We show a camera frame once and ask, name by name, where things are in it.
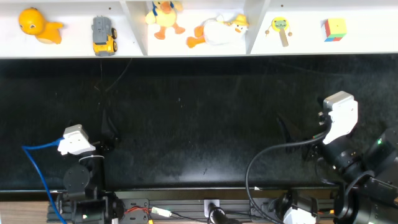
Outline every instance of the orange beak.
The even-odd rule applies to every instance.
[[[160,5],[160,9],[161,9],[164,13],[166,13],[166,14],[169,14],[170,12],[172,12],[172,7],[171,7],[169,1],[163,2],[163,3]]]

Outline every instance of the toy truck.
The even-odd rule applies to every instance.
[[[118,45],[114,41],[118,37],[115,28],[112,28],[112,22],[107,17],[94,18],[93,25],[93,45],[97,56],[111,56],[118,50]]]

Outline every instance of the toy truck wheel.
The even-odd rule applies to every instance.
[[[114,39],[118,38],[118,33],[116,32],[115,28],[112,28],[112,38]]]
[[[116,41],[113,42],[113,51],[114,52],[118,51],[118,44],[116,43]]]

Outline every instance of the plush duck's orange foot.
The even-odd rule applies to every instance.
[[[166,27],[160,27],[160,31],[155,33],[155,37],[164,40],[166,38]]]
[[[204,26],[198,26],[195,28],[195,37],[201,37],[204,34],[205,27]]]
[[[194,37],[188,37],[187,39],[187,45],[189,48],[194,48],[198,44],[205,43],[206,40],[204,37],[199,37],[199,38],[194,38]]]
[[[185,32],[185,28],[179,27],[179,26],[177,25],[177,23],[175,23],[175,24],[173,25],[173,28],[175,29],[175,33],[176,33],[176,34],[182,34],[182,33]]]

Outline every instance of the black table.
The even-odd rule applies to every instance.
[[[110,86],[129,59],[0,60],[0,190],[42,190],[21,149],[62,136],[79,123],[100,133],[99,86]],[[108,190],[243,187],[248,162],[282,143],[278,113],[310,133],[319,96],[344,90],[359,103],[353,136],[367,149],[397,124],[397,55],[133,59],[102,97],[122,136],[106,154]],[[78,162],[55,148],[32,152],[51,189]],[[264,155],[253,167],[259,187],[322,187],[301,152]],[[327,178],[335,178],[324,170]]]

